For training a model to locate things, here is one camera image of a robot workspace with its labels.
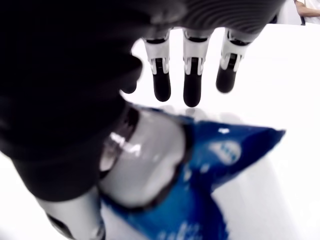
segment blue chip bag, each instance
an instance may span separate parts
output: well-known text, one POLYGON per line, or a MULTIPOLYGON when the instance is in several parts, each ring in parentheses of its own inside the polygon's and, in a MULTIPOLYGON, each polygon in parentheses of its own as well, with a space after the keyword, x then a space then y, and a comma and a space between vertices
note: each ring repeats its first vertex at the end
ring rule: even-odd
POLYGON ((151 108, 142 111, 165 116, 183 129, 184 159, 170 183, 148 204, 126 207, 108 194, 103 201, 150 240, 227 240, 226 223, 212 192, 263 157, 285 131, 194 121, 151 108))

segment person's arm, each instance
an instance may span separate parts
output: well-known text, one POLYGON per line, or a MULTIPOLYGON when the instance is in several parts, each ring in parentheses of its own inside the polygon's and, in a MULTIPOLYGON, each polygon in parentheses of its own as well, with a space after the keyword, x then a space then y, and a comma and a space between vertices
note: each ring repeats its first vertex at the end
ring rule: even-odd
POLYGON ((320 10, 307 8, 302 2, 295 1, 295 7, 300 17, 320 17, 320 10))

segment blue plastic bag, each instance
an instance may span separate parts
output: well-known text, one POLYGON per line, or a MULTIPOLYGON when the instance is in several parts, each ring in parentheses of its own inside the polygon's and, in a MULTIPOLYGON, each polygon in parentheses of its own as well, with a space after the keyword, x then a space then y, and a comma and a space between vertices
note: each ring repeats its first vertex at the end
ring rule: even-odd
POLYGON ((162 197, 137 209, 107 196, 103 200, 150 240, 227 240, 226 223, 211 193, 263 157, 285 131, 169 116, 184 127, 188 147, 162 197))

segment person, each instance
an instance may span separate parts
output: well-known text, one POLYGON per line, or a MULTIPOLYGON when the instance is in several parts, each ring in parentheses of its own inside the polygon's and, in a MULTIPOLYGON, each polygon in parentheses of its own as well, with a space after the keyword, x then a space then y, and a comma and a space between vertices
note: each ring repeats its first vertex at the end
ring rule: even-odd
POLYGON ((294 0, 294 3, 306 23, 320 24, 320 0, 294 0))

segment white table surface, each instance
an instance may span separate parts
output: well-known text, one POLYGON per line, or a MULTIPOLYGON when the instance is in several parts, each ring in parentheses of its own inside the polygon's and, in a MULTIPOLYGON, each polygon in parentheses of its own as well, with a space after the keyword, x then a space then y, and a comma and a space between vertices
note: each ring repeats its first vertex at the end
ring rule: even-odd
MULTIPOLYGON (((170 100, 163 103, 154 96, 142 41, 136 43, 132 53, 144 62, 143 73, 135 93, 125 94, 125 98, 196 118, 286 129, 283 140, 270 154, 217 189, 214 198, 228 222, 231 240, 319 240, 319 31, 296 25, 266 26, 248 49, 229 94, 219 93, 215 86, 223 33, 224 29, 218 28, 211 37, 202 98, 195 110, 183 102, 180 29, 170 35, 170 100)), ((108 222, 110 240, 134 240, 135 236, 128 238, 126 231, 108 222)), ((0 155, 2 238, 65 239, 50 226, 4 155, 0 155)))

